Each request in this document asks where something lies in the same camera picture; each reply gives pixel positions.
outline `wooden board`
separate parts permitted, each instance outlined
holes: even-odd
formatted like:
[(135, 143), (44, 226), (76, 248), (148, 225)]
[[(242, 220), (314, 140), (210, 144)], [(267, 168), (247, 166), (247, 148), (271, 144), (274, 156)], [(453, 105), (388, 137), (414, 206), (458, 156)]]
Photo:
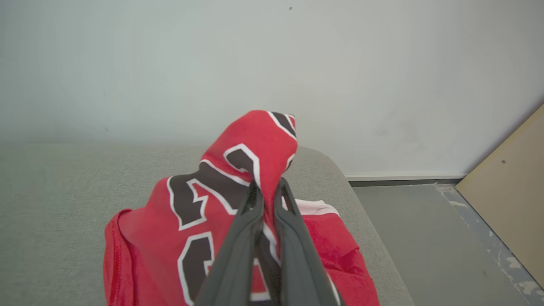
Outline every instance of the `wooden board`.
[(456, 188), (544, 286), (544, 106)]

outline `paint stain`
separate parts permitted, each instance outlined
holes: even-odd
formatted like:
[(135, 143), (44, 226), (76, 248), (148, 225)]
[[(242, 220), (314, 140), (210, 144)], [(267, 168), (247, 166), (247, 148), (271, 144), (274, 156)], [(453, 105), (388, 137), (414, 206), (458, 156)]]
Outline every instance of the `paint stain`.
[(511, 268), (521, 269), (521, 263), (517, 260), (517, 258), (512, 256), (508, 257), (506, 260), (510, 262)]
[(376, 130), (376, 132), (374, 132), (374, 134), (378, 137), (387, 137), (389, 132), (383, 128), (379, 128), (378, 130)]
[(459, 203), (456, 201), (450, 201), (449, 202), (452, 206), (461, 206), (461, 207), (468, 207), (465, 203)]
[(540, 288), (540, 286), (535, 281), (523, 281), (518, 283), (518, 285), (523, 288), (523, 294), (530, 295), (531, 291)]

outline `red jersey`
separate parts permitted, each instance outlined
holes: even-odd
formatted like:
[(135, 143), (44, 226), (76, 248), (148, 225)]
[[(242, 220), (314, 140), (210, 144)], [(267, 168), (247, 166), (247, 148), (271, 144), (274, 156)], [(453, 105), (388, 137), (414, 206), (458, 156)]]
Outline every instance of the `red jersey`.
[[(108, 305), (193, 305), (251, 180), (265, 204), (251, 303), (280, 304), (281, 260), (272, 207), (296, 147), (293, 116), (249, 112), (204, 153), (197, 172), (160, 180), (145, 207), (117, 213), (105, 229)], [(338, 303), (378, 306), (359, 247), (338, 212), (323, 201), (296, 203)]]

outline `white trim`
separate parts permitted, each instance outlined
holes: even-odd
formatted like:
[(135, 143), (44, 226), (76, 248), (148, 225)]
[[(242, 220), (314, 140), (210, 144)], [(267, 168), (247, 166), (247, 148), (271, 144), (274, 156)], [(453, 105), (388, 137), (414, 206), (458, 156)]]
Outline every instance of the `white trim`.
[(170, 194), (170, 209), (172, 209), (172, 212), (177, 217), (177, 220), (179, 221), (180, 227), (178, 230), (181, 230), (183, 227), (183, 222), (181, 221), (181, 217), (177, 214), (176, 209), (174, 208), (174, 192), (172, 191), (172, 187), (170, 187), (170, 180), (172, 179), (172, 176), (169, 177), (166, 181), (166, 187), (168, 188), (168, 193)]
[(187, 181), (187, 184), (193, 184), (193, 183), (198, 184), (200, 187), (204, 188), (209, 193), (211, 193), (214, 197), (216, 197), (219, 200), (219, 202), (221, 203), (221, 205), (223, 205), (223, 207), (225, 208), (225, 210), (227, 211), (227, 213), (229, 215), (231, 215), (231, 216), (236, 215), (238, 210), (233, 209), (232, 206), (228, 203), (227, 199), (225, 199), (219, 192), (217, 192), (217, 191), (211, 189), (210, 187), (204, 185), (201, 181), (199, 181), (197, 179), (191, 179), (191, 180)]
[(194, 305), (194, 301), (191, 300), (191, 297), (189, 296), (189, 287), (187, 286), (187, 280), (185, 279), (185, 273), (183, 272), (183, 259), (187, 255), (187, 252), (189, 251), (189, 247), (191, 246), (191, 243), (194, 240), (201, 239), (201, 238), (208, 238), (209, 242), (209, 249), (211, 252), (211, 260), (205, 260), (203, 261), (204, 264), (204, 272), (206, 273), (206, 276), (208, 276), (208, 267), (213, 264), (214, 257), (214, 249), (213, 249), (213, 237), (212, 232), (207, 231), (203, 232), (201, 234), (189, 236), (187, 238), (187, 241), (185, 243), (185, 246), (183, 247), (183, 251), (181, 251), (180, 257), (177, 258), (177, 272), (180, 277), (180, 283), (181, 283), (181, 290), (183, 290), (183, 298), (185, 299), (185, 302), (187, 305)]
[(293, 131), (295, 131), (296, 133), (296, 129), (293, 125), (293, 122), (295, 122), (295, 116), (293, 115), (285, 115), (285, 117), (287, 117), (287, 121), (289, 121), (289, 125), (291, 126), (291, 128), (293, 129)]
[(249, 184), (250, 182), (247, 182), (247, 181), (244, 181), (242, 180), (240, 177), (236, 176), (236, 175), (232, 175), (232, 174), (228, 174), (227, 172), (217, 168), (211, 161), (209, 160), (201, 160), (200, 161), (201, 163), (207, 163), (210, 167), (212, 167), (213, 169), (215, 169), (215, 171), (221, 173), (222, 175), (226, 176), (227, 178), (235, 181), (236, 183), (240, 184), (240, 185), (244, 185), (244, 186), (248, 186), (249, 187)]
[(264, 280), (264, 274), (263, 274), (263, 269), (261, 268), (261, 263), (256, 257), (253, 258), (253, 267), (255, 266), (257, 266), (257, 268), (259, 269), (259, 272), (261, 273), (261, 279), (263, 280), (263, 284), (264, 284), (264, 291), (251, 292), (251, 301), (252, 302), (269, 301), (270, 292), (268, 291), (267, 282)]
[[(291, 134), (291, 132), (289, 132), (288, 129), (284, 128), (284, 127), (280, 124), (280, 122), (277, 120), (276, 116), (274, 116), (274, 114), (272, 114), (272, 112), (267, 112), (267, 113), (270, 115), (270, 117), (272, 118), (272, 120), (274, 121), (274, 123), (275, 123), (279, 128), (281, 128), (281, 129), (282, 129), (285, 133), (287, 133), (291, 138), (293, 138), (293, 139), (296, 140), (296, 137), (295, 137), (293, 134)], [(289, 120), (289, 118), (288, 118), (285, 114), (282, 114), (282, 115), (284, 115), (284, 116), (287, 118), (287, 121), (289, 121), (289, 125), (290, 125), (291, 127), (293, 127), (293, 124), (291, 123), (291, 120)]]
[(276, 238), (274, 237), (274, 234), (272, 234), (272, 231), (270, 230), (270, 228), (268, 227), (266, 223), (263, 224), (263, 234), (264, 234), (264, 237), (266, 237), (268, 241), (270, 242), (270, 255), (272, 256), (274, 261), (276, 261), (276, 263), (281, 267), (280, 259), (277, 257)]
[(378, 173), (344, 174), (348, 181), (397, 181), (397, 180), (444, 180), (462, 179), (468, 173)]
[(227, 155), (236, 150), (242, 150), (253, 161), (253, 179), (255, 180), (255, 183), (257, 183), (257, 186), (260, 188), (261, 187), (261, 164), (257, 155), (255, 155), (255, 153), (253, 153), (253, 151), (251, 151), (251, 149), (249, 149), (248, 146), (246, 146), (243, 143), (240, 143), (233, 146), (232, 148), (228, 148), (225, 151), (225, 153), (223, 153), (223, 158), (229, 165), (231, 165), (233, 169), (236, 169), (240, 171), (241, 173), (248, 172), (244, 168), (239, 168), (239, 169), (236, 168), (233, 164), (231, 164), (231, 162), (228, 161)]
[(287, 168), (289, 167), (289, 163), (293, 160), (293, 158), (295, 158), (294, 154), (289, 156), (289, 158), (287, 159), (287, 165), (285, 165), (285, 170), (287, 170)]
[(180, 220), (180, 228), (178, 231), (182, 231), (184, 229), (188, 229), (190, 227), (193, 227), (197, 224), (204, 223), (206, 219), (206, 215), (204, 212), (206, 211), (206, 204), (208, 203), (208, 195), (203, 195), (199, 197), (199, 193), (196, 191), (194, 184), (198, 184), (202, 187), (202, 183), (200, 183), (197, 179), (188, 180), (186, 184), (189, 186), (191, 191), (193, 192), (193, 204), (202, 201), (202, 204), (200, 205), (200, 218), (193, 220), (187, 224), (181, 224), (181, 217), (178, 216), (176, 211), (174, 210), (174, 197), (170, 197), (170, 208), (172, 208), (172, 211), (176, 214), (178, 220)]
[(332, 281), (331, 276), (328, 273), (327, 273), (327, 277), (329, 278), (329, 282), (331, 283), (332, 293), (335, 295), (336, 303), (338, 304), (338, 306), (340, 306), (340, 296), (338, 295), (338, 290), (336, 290), (336, 286), (334, 282)]

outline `gray fabric upholstery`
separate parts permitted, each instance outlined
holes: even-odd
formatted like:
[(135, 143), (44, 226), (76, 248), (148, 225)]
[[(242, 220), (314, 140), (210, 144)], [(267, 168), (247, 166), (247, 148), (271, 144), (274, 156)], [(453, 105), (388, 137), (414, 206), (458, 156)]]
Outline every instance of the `gray fabric upholstery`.
[[(96, 144), (0, 149), (0, 301), (102, 305), (103, 229), (147, 202), (155, 183), (197, 169), (204, 148)], [(338, 209), (361, 246), (381, 304), (413, 305), (387, 250), (339, 169), (300, 148), (286, 174), (295, 197)]]

